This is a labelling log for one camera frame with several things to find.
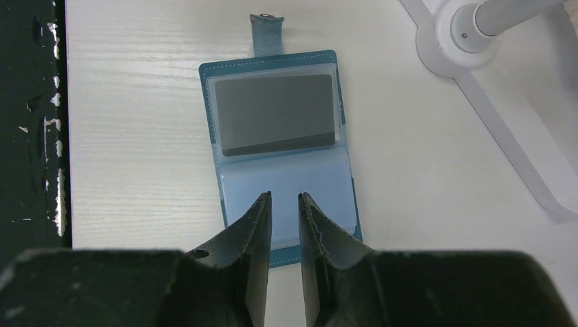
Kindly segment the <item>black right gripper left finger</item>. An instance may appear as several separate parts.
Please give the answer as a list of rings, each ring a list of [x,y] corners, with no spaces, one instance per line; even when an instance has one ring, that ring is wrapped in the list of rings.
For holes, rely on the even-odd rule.
[[[272,196],[191,251],[32,249],[1,273],[2,326],[262,326]]]

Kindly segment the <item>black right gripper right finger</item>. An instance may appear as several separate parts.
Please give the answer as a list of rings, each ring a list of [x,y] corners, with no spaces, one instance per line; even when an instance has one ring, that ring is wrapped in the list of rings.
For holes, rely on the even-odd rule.
[[[515,251],[377,251],[299,195],[308,326],[572,326],[542,266]]]

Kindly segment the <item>silver credit card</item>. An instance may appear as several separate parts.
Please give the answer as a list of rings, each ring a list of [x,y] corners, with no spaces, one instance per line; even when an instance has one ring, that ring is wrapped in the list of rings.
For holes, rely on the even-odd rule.
[[[218,80],[215,96],[227,157],[335,143],[329,74]]]

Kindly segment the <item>white clothes rack stand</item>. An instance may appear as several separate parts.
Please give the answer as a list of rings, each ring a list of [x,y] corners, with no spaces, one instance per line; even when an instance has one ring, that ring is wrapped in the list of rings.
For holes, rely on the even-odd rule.
[[[577,173],[505,66],[496,59],[505,31],[555,1],[404,1],[416,50],[431,72],[452,78],[536,201],[577,217]]]

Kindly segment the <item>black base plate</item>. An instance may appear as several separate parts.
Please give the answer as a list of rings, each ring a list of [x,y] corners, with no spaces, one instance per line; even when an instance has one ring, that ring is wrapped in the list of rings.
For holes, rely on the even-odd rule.
[[[64,1],[1,2],[1,265],[72,246]]]

